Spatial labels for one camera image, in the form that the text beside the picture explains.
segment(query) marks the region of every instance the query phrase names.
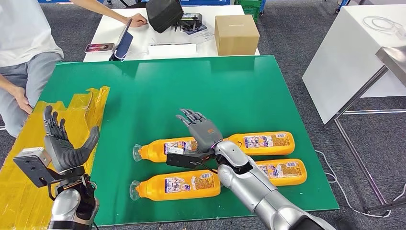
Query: white cable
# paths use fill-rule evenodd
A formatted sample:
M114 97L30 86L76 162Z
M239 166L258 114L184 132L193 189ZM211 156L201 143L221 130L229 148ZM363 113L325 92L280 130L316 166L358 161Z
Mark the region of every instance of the white cable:
M372 23L372 25L370 25L370 24L367 22L367 19L370 19L370 22ZM388 27L380 26L380 25L378 25L378 24L376 23L376 21L385 22L385 23L387 23L389 26L388 26ZM365 26L367 26L368 28L370 28L370 29L373 29L373 30L375 30L375 31L382 32L382 33L384 33L384 34L389 34L389 35L396 33L396 31L398 31L399 28L403 27L402 24L399 24L399 23L397 23L397 22L394 22L394 21L392 21L392 20L390 20L390 19L387 19L387 18L381 17L381 16L368 16L368 17L365 17L365 18L362 20L362 23L363 23Z
M115 56L117 59L119 59L120 62L123 62L124 59L127 57L128 54L134 53L134 52L132 52L132 51L127 51L127 53L125 53L125 54L123 55L123 57L117 57L116 52L117 52L117 50L114 52L114 56ZM140 55L148 54L148 51L146 51L146 52L140 52L140 53L138 53L138 54L140 54Z
M337 182L337 178L333 175L333 174L331 174L331 173L328 173L328 172L324 172L326 175L330 175L331 177L333 177L334 178L334 181L328 181L329 183L335 183L335 182Z
M329 183L337 183L337 184L338 184L338 186L340 187L340 190L342 191L342 193L343 193L343 195L344 195L344 198L345 198L345 201L347 202L348 207L350 207L354 212L358 212L358 213L360 213L360 214L363 214L363 215L369 216L369 217L386 218L386 217L388 217L388 216L391 215L392 210L388 210L388 213L387 213L386 215L378 216L378 215L372 215L372 214L368 214L368 213L363 213L363 212L360 212L360 211L354 209L354 208L350 205L350 202L348 201L347 195L345 194L343 187L341 186L340 182L338 181L336 173L334 172L334 170L331 168L330 164L328 163L327 158L326 158L326 156L324 155L324 153L322 153L322 152L320 152L320 151L317 151L317 150L315 150L315 151L316 151L317 153L320 153L321 155L323 155L324 161L326 162L328 168L331 170L332 174L330 174L330 173L328 173L328 172L324 172L324 173L327 174L327 175L330 175L330 176L332 176L332 177L334 178L334 181L332 181L332 182L329 181ZM405 194L405 192L406 192L406 184L403 186L403 191L402 191L402 193L401 193L400 195L398 195L395 199L393 199L393 201L396 201L397 199L399 199L401 196L403 196L403 195Z
M127 54L129 54L129 53L131 53L131 52L127 51L127 53L125 53L122 57L117 57L116 53L117 53L117 50L115 50L114 56L115 56L116 58L118 58L118 59L120 60L120 62L123 62L124 59L125 59L125 57L127 56Z

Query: green mat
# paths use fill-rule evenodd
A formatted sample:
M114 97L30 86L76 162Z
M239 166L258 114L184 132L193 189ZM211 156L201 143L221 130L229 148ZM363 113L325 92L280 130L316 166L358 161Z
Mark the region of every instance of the green mat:
M305 210L338 205L273 56L210 57L58 65L40 100L62 100L87 88L110 86L92 180L97 184L99 225L250 216L226 188L216 197L155 202L133 201L129 185L163 173L187 169L134 162L132 148L157 139L189 136L175 118L190 108L212 119L224 137L234 133L289 131L308 173L301 185L280 192Z

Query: cardboard box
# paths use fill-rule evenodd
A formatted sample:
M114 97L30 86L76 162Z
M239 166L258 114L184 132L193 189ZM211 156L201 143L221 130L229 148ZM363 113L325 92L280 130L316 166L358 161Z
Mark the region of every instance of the cardboard box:
M214 37L222 55L253 55L259 33L251 15L216 16Z

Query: clear bottle cap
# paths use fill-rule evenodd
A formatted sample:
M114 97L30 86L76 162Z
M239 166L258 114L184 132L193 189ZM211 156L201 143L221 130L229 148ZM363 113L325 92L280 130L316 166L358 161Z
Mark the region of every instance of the clear bottle cap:
M133 158L135 161L140 161L142 160L141 154L139 153L139 150L141 149L142 146L136 144L133 147Z
M138 191L135 189L141 183L139 181L132 181L130 185L130 197L132 200L138 200L140 198Z

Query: plastic bottle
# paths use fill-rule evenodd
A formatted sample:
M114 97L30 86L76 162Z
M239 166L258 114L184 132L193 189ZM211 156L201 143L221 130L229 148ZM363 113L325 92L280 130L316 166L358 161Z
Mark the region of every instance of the plastic bottle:
M257 161L275 186L297 185L306 181L307 173L299 159ZM130 197L155 201L211 197L220 194L220 180L209 170L157 175L143 182L133 181Z
M234 142L250 156L287 155L294 150L293 136L285 131L234 134L225 140ZM166 162L166 154L170 147L196 150L197 142L194 138L188 137L156 140L145 146L135 145L133 158L135 161L145 159Z
M133 181L130 197L155 201L211 197L220 194L220 180L209 170L156 175L147 181Z
M256 161L275 186L297 185L306 181L307 172L299 159Z

